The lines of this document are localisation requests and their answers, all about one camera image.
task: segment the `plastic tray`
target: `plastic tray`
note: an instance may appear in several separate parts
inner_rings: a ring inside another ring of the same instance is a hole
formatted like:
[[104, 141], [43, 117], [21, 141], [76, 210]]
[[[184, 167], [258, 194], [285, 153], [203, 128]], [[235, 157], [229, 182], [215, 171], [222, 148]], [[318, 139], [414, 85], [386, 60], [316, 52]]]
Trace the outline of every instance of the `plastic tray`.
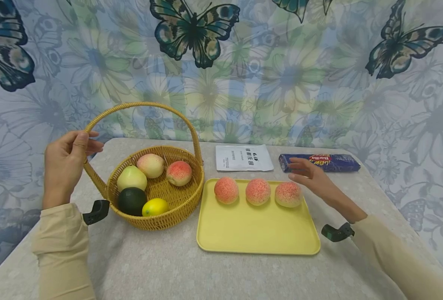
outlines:
[[268, 181], [271, 199], [260, 206], [246, 202], [249, 180], [236, 180], [239, 199], [224, 205], [216, 201], [218, 178], [206, 181], [201, 200], [196, 240], [201, 249], [214, 252], [315, 255], [320, 239], [303, 198], [296, 208], [275, 201], [275, 189], [282, 181]]

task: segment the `beige sleeve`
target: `beige sleeve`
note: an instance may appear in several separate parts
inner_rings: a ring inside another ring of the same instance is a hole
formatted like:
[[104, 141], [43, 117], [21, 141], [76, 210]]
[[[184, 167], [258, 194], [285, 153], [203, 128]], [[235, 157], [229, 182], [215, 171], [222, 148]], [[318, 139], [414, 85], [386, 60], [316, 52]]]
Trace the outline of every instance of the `beige sleeve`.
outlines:
[[88, 272], [88, 225], [74, 203], [41, 211], [32, 251], [40, 269], [39, 299], [94, 300]]
[[355, 231], [352, 240], [358, 249], [382, 269], [409, 300], [443, 299], [443, 272], [416, 258], [376, 217], [370, 215], [351, 227]]

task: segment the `lemon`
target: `lemon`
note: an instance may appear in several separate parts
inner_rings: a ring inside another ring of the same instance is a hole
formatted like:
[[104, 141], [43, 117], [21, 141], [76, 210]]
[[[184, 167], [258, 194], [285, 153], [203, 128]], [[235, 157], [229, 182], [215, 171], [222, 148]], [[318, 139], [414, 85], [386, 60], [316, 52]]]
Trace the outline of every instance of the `lemon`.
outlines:
[[142, 215], [143, 217], [149, 217], [151, 215], [161, 215], [169, 211], [168, 202], [161, 198], [151, 199], [143, 205]]

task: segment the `dark green avocado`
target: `dark green avocado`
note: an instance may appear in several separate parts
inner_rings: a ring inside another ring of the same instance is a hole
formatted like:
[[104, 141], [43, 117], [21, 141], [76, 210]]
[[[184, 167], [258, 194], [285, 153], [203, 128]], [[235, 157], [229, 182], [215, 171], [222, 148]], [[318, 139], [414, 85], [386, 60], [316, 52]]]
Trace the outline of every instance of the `dark green avocado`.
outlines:
[[118, 209], [127, 215], [139, 215], [146, 203], [146, 193], [137, 187], [127, 187], [118, 196]]

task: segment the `gray tablecloth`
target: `gray tablecloth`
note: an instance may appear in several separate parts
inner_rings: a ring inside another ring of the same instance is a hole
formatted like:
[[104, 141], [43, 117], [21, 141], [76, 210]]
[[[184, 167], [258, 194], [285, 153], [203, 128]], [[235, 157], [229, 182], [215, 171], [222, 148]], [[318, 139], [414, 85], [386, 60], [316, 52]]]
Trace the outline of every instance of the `gray tablecloth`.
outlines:
[[[190, 142], [119, 138], [108, 142], [91, 164], [106, 180], [129, 154], [160, 143], [193, 151]], [[216, 145], [201, 144], [205, 179], [227, 174], [216, 171]], [[287, 180], [278, 164], [281, 153], [347, 153], [282, 146], [269, 146], [268, 151], [274, 171], [231, 172], [229, 176]], [[395, 231], [416, 255], [439, 266], [365, 167], [358, 173], [329, 176], [367, 213]], [[72, 201], [88, 212], [100, 197], [83, 173]], [[339, 226], [345, 222], [308, 190], [305, 198], [318, 232], [326, 223]], [[332, 243], [320, 236], [321, 250], [311, 257], [205, 252], [196, 243], [198, 215], [199, 206], [186, 221], [155, 232], [138, 230], [111, 211], [103, 221], [91, 225], [88, 262], [98, 299], [404, 299], [394, 283], [372, 267], [349, 239]], [[30, 252], [35, 230], [0, 266], [0, 299], [36, 299], [39, 272]]]

